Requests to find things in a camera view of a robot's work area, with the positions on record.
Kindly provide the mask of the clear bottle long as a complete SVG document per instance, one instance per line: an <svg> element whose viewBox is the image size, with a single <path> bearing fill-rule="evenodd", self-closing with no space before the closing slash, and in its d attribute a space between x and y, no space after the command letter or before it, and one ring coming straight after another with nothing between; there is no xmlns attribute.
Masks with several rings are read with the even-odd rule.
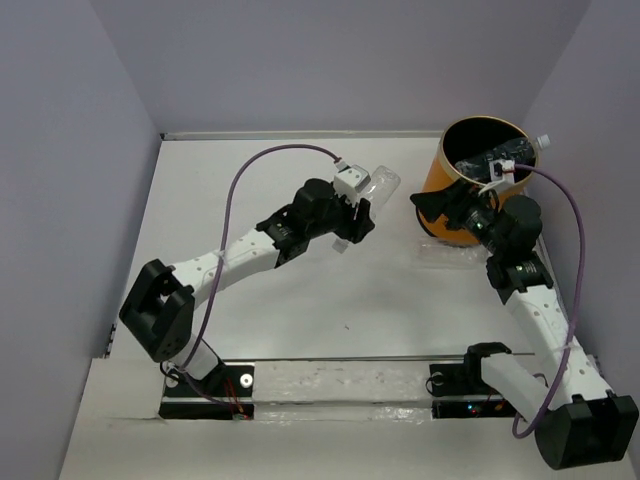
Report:
<svg viewBox="0 0 640 480"><path fill-rule="evenodd" d="M533 166L540 151L551 145L547 134L538 136L533 140L526 137L518 137L486 150L459 160L454 168L464 177L479 182L489 183L497 173L492 163L497 161L513 161L515 164Z"/></svg>

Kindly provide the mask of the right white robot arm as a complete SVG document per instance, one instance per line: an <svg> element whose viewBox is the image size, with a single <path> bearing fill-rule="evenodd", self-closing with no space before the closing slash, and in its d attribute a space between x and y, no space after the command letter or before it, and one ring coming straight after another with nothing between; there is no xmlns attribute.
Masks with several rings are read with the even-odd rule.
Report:
<svg viewBox="0 0 640 480"><path fill-rule="evenodd" d="M491 195L463 181L410 200L424 219L443 218L446 229L465 230L488 250L489 282L538 361L530 373L501 342L471 345L461 362L431 366L432 394L501 395L532 426L540 455L554 470L621 460L639 409L631 396L613 391L574 336L535 251L539 205L513 195L495 206Z"/></svg>

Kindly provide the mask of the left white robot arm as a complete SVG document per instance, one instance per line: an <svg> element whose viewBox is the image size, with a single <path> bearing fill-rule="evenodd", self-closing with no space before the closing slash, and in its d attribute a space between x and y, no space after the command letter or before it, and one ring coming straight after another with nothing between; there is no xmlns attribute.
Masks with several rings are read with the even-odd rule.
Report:
<svg viewBox="0 0 640 480"><path fill-rule="evenodd" d="M121 322L153 362L171 363L195 392L211 395L224 380L225 364L194 333L195 311L225 288L302 255L315 238L334 234L361 242L375 227L371 203L361 195L368 182L365 174L309 179L291 203L231 245L173 265L147 262L125 297Z"/></svg>

